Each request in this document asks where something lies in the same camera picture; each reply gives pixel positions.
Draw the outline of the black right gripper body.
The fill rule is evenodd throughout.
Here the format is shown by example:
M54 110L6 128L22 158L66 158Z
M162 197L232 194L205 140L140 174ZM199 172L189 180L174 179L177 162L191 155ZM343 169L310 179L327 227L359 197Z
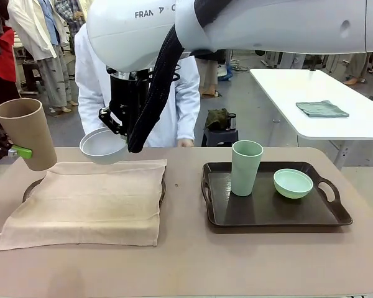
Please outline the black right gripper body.
M109 110L113 132L132 132L145 106L149 90L149 76L120 79L110 76L111 100Z

